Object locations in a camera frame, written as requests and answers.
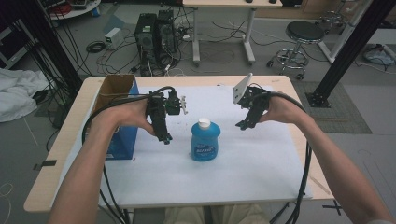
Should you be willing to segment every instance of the stool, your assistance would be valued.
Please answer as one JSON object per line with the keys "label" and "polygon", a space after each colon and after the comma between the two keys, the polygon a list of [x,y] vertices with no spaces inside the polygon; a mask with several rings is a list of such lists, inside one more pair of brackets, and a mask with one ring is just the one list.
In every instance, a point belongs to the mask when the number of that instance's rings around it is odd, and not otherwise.
{"label": "stool", "polygon": [[329,23],[330,27],[328,27],[324,30],[325,34],[328,34],[330,32],[333,25],[336,25],[337,27],[340,27],[340,28],[345,27],[347,25],[347,17],[341,13],[342,9],[344,8],[346,2],[358,2],[358,1],[359,0],[341,0],[341,2],[338,4],[337,9],[335,11],[325,12],[324,15],[322,17],[320,17],[315,22],[315,25],[320,25],[320,21],[322,23]]}
{"label": "stool", "polygon": [[324,36],[322,29],[307,21],[293,21],[286,28],[286,35],[297,43],[294,49],[282,49],[276,53],[271,61],[267,63],[267,67],[272,67],[274,61],[277,60],[282,64],[282,70],[279,73],[283,75],[285,68],[301,69],[303,72],[297,75],[298,80],[302,80],[305,76],[305,67],[308,65],[308,57],[300,52],[302,44],[317,44]]}

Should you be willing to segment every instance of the blue box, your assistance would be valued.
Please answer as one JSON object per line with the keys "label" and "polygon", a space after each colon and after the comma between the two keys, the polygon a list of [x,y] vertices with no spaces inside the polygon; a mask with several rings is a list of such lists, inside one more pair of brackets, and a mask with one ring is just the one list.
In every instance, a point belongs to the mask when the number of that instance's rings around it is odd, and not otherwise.
{"label": "blue box", "polygon": [[[93,111],[107,105],[117,95],[128,97],[128,93],[139,93],[134,75],[107,75],[96,97]],[[120,126],[111,138],[106,160],[131,160],[136,136],[137,127]]]}

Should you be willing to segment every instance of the white board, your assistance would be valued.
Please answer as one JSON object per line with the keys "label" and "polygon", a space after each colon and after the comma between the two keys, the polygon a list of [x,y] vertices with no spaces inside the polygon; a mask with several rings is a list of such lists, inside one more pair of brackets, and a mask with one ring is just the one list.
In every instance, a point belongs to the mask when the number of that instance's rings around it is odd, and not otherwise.
{"label": "white board", "polygon": [[[140,93],[157,89],[139,87]],[[268,121],[240,131],[235,124],[245,119],[248,110],[233,104],[233,87],[176,89],[179,97],[186,96],[189,113],[166,117],[171,143],[165,145],[139,129],[134,158],[106,162],[119,205],[258,203],[293,201],[297,197],[303,166],[286,124]],[[190,157],[191,127],[199,118],[211,119],[221,128],[219,153],[212,161],[193,161]],[[74,154],[80,147],[76,142]],[[67,159],[64,173],[74,157]],[[104,179],[102,190],[110,199]],[[305,193],[312,197],[309,187]]]}

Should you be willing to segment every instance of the pants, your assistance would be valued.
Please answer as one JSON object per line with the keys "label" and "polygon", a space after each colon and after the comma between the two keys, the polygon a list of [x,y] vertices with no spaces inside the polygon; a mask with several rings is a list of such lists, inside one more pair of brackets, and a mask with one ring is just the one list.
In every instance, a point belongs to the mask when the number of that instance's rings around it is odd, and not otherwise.
{"label": "pants", "polygon": [[[214,224],[268,224],[257,204],[210,206]],[[172,207],[165,209],[164,224],[205,224],[203,207]]]}

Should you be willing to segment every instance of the hand soap bottle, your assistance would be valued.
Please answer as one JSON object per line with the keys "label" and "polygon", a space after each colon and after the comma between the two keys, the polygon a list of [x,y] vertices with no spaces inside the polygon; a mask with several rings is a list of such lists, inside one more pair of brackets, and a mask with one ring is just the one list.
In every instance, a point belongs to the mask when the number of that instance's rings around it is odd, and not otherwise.
{"label": "hand soap bottle", "polygon": [[199,119],[192,128],[191,157],[195,161],[210,161],[218,155],[220,127],[209,119]]}

